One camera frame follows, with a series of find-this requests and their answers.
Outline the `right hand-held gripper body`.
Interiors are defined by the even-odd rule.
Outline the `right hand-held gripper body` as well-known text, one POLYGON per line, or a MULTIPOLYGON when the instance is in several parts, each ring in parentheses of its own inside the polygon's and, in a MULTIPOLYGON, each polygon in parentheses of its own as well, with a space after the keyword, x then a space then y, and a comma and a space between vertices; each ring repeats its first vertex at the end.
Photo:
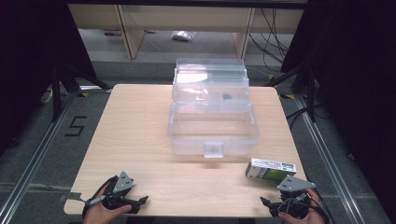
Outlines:
POLYGON ((316 184, 288 175, 277 188, 280 191, 281 203, 276 205, 279 212, 293 217, 305 217, 308 213, 310 199, 307 189, 314 189, 316 184))

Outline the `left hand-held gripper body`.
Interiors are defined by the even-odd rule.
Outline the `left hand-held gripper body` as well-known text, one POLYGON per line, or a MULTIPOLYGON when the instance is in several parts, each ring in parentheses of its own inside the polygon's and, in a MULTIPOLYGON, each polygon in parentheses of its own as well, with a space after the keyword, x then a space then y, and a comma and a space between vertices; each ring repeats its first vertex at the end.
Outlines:
POLYGON ((113 176, 104 191, 102 204, 106 209, 117 209, 124 205, 131 205, 133 209, 139 207, 139 201, 126 199, 125 196, 134 186, 134 181, 124 171, 113 176))

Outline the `green and white carton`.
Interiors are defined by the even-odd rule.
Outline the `green and white carton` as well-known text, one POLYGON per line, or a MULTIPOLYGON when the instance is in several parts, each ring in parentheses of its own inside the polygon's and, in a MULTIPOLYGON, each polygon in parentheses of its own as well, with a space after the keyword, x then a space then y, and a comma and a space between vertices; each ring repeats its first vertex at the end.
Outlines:
POLYGON ((257 158, 252 158, 249 161, 245 171, 246 177, 273 181, 282 181, 288 175, 294 176, 296 173, 297 168, 293 163, 257 158))

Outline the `clear plastic storage box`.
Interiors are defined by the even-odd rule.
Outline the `clear plastic storage box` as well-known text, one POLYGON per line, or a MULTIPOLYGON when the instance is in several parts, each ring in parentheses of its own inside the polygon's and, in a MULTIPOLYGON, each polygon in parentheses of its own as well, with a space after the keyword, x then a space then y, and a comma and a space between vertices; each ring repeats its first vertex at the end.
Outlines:
POLYGON ((167 135, 178 155, 247 155, 260 130, 244 62, 178 59, 167 135))

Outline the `person's right hand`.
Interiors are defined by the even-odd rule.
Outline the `person's right hand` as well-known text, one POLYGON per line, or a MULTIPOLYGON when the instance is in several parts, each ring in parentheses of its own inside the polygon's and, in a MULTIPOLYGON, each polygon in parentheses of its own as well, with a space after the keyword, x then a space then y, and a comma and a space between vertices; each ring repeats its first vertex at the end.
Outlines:
POLYGON ((308 209, 308 213, 304 218, 296 218, 290 214, 279 212, 278 216, 286 224, 326 224, 325 218, 319 213, 319 196, 312 190, 307 189, 307 194, 311 199, 311 208, 308 209))

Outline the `person's left hand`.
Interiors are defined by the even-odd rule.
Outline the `person's left hand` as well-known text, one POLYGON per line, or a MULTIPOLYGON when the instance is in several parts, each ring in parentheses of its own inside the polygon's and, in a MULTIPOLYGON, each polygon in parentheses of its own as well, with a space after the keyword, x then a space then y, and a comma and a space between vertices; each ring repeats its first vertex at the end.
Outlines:
POLYGON ((132 206, 127 204, 114 210, 106 209, 101 203, 91 206, 83 218, 82 224, 111 224, 111 222, 132 209, 132 206))

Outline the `black metal stand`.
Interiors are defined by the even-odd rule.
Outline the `black metal stand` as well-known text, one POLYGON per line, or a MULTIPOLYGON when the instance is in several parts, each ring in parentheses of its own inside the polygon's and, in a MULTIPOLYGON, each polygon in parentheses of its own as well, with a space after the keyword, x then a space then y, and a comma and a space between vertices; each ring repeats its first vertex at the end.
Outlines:
POLYGON ((55 121, 62 112, 61 105, 61 84, 65 87, 67 92, 77 93, 81 91, 81 87, 78 85, 76 78, 82 77, 88 80, 92 84, 95 84, 102 90, 111 90, 112 86, 99 80, 96 74, 88 74, 75 66, 60 63, 56 65, 52 70, 51 87, 52 87, 52 101, 53 101, 53 116, 52 121, 55 121))
POLYGON ((291 90, 294 93, 302 93, 303 91, 307 92, 307 106, 304 108, 304 111, 308 113, 308 117, 311 118, 311 121, 315 122, 315 74, 314 67, 312 65, 309 63, 301 63, 284 73, 279 78, 271 80, 269 83, 265 84, 265 87, 274 87, 291 77, 295 77, 291 85, 291 90))

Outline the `black curtain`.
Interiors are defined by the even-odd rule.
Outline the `black curtain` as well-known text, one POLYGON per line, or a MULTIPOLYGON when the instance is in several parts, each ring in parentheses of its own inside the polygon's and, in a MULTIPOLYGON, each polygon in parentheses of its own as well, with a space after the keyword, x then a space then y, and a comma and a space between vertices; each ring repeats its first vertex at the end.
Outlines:
POLYGON ((336 127, 396 222, 396 0, 307 0, 283 70, 310 51, 336 127))
POLYGON ((0 155, 68 65, 96 77, 64 0, 0 0, 0 155))

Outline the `clear plastic bag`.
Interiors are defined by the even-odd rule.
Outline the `clear plastic bag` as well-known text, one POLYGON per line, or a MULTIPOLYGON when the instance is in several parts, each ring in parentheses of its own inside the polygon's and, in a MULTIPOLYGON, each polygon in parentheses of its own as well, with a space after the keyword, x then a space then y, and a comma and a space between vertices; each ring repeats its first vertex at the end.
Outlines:
POLYGON ((176 41, 189 42, 195 37, 195 32, 191 31, 174 31, 172 39, 176 41))

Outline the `metal floor rail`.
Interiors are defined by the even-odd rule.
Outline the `metal floor rail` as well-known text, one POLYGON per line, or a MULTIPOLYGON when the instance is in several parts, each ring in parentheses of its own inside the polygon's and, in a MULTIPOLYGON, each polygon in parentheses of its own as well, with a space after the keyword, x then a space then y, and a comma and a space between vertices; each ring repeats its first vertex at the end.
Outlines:
POLYGON ((335 161, 328 149, 317 124, 311 119, 307 111, 303 114, 304 123, 310 132, 311 137, 316 145, 318 153, 324 162, 324 166, 329 174, 329 177, 334 185, 334 188, 344 206, 349 220, 352 224, 366 224, 361 210, 358 207, 345 179, 342 177, 341 172, 335 164, 335 161))
POLYGON ((52 121, 45 93, 16 142, 0 157, 0 224, 80 224, 64 211, 67 194, 91 141, 108 95, 63 93, 52 121))

